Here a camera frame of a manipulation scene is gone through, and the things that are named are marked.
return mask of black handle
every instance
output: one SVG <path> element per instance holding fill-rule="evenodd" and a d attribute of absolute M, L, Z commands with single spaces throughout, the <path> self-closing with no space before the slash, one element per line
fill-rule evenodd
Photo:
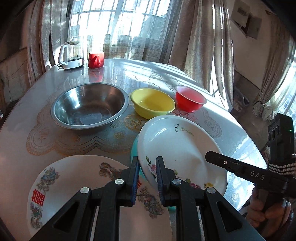
<path fill-rule="evenodd" d="M 282 196 L 274 193 L 268 193 L 262 212 L 265 213 L 265 211 L 269 209 L 272 205 L 274 205 L 275 203 L 281 202 L 282 200 L 283 200 Z M 263 230 L 265 229 L 265 226 L 267 225 L 267 222 L 268 222 L 268 219 L 265 219 L 263 222 L 260 223 L 259 227 L 256 228 L 258 233 L 262 234 Z"/>

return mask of kettle handle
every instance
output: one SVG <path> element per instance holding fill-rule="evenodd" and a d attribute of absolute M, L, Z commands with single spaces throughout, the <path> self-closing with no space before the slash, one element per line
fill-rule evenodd
<path fill-rule="evenodd" d="M 57 61 L 59 62 L 59 64 L 62 64 L 65 66 L 68 65 L 68 44 L 61 46 L 61 50 L 59 52 L 59 58 Z"/>

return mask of human hand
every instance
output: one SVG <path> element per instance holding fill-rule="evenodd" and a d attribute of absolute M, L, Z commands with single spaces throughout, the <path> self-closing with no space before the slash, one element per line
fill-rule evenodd
<path fill-rule="evenodd" d="M 280 228 L 287 201 L 283 199 L 282 202 L 275 203 L 267 209 L 265 213 L 263 213 L 262 209 L 264 208 L 264 203 L 258 199 L 258 193 L 257 188 L 252 190 L 251 203 L 248 207 L 248 215 L 246 219 L 254 228 L 259 227 L 261 222 L 268 219 L 266 227 L 261 233 L 264 238 L 267 238 L 273 235 Z M 290 211 L 291 204 L 288 202 L 282 226 L 288 220 Z"/>

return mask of table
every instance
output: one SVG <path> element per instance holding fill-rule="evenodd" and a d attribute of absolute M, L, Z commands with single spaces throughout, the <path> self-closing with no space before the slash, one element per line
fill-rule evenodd
<path fill-rule="evenodd" d="M 200 125 L 224 155 L 266 168 L 259 150 L 231 114 L 176 67 L 125 59 L 106 59 L 104 68 L 97 70 L 84 66 L 65 71 L 54 66 L 19 100 L 0 131 L 0 217 L 17 241 L 30 238 L 26 223 L 28 193 L 46 166 L 66 156 L 85 154 L 102 155 L 130 165 L 133 141 L 147 121 L 135 113 L 131 101 L 119 119 L 93 135 L 63 129 L 50 116 L 56 97 L 71 87 L 89 82 L 114 84 L 129 95 L 137 88 L 155 88 L 172 98 L 178 85 L 196 88 L 208 103 L 194 113 L 177 107 L 171 114 Z M 229 173 L 224 196 L 238 210 L 252 189 L 250 182 Z"/>

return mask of glass kettle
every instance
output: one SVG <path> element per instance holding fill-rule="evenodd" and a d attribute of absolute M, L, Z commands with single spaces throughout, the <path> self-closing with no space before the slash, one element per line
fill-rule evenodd
<path fill-rule="evenodd" d="M 84 65 L 83 42 L 78 37 L 61 46 L 58 62 L 63 69 L 74 69 Z"/>

